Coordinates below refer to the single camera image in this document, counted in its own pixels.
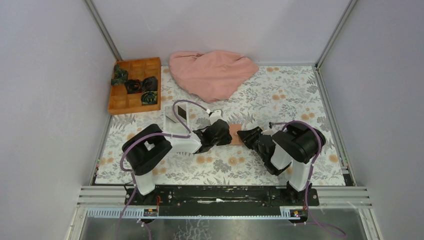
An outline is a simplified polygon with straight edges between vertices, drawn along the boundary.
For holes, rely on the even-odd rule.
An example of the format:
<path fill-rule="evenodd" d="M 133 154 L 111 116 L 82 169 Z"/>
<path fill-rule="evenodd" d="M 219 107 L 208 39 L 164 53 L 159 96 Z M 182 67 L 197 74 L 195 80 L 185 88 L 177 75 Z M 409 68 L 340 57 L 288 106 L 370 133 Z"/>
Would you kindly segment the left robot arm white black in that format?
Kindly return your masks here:
<path fill-rule="evenodd" d="M 218 119 L 190 135 L 172 135 L 151 124 L 122 146 L 123 158 L 131 166 L 137 187 L 136 199 L 144 206 L 155 200 L 153 169 L 170 153 L 202 154 L 232 141 L 229 124 Z"/>

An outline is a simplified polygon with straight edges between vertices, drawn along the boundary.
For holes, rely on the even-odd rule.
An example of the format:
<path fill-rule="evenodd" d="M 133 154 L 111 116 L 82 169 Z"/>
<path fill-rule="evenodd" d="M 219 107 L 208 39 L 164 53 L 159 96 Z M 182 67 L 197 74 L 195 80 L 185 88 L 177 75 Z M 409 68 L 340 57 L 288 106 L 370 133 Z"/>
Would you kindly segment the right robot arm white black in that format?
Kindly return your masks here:
<path fill-rule="evenodd" d="M 271 175 L 292 169 L 286 198 L 293 206 L 301 205 L 307 199 L 305 189 L 311 183 L 313 165 L 326 144 L 325 136 L 299 120 L 270 122 L 266 130 L 255 127 L 239 130 L 237 135 L 248 149 L 258 154 Z"/>

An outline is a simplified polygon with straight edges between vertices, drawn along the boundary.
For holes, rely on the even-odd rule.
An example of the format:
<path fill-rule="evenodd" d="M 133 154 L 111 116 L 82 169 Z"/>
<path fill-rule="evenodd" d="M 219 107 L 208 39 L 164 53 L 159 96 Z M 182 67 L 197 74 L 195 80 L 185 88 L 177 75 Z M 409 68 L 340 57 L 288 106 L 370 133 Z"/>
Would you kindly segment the white translucent card box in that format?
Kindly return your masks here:
<path fill-rule="evenodd" d="M 163 130 L 166 133 L 171 133 L 173 135 L 188 135 L 188 130 L 185 126 L 189 127 L 189 115 L 187 110 L 186 102 L 179 102 L 173 107 L 172 104 L 166 105 L 163 109 Z"/>

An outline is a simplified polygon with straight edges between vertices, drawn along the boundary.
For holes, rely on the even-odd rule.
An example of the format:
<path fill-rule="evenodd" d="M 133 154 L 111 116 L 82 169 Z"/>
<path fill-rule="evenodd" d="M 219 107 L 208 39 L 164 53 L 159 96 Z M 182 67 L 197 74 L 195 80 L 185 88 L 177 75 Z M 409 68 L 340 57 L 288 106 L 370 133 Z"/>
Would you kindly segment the brown leather card holder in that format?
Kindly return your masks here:
<path fill-rule="evenodd" d="M 230 142 L 231 146 L 241 146 L 243 145 L 243 142 L 241 138 L 238 136 L 238 131 L 242 130 L 242 124 L 240 123 L 230 123 L 229 124 L 229 133 L 232 137 L 232 140 Z"/>

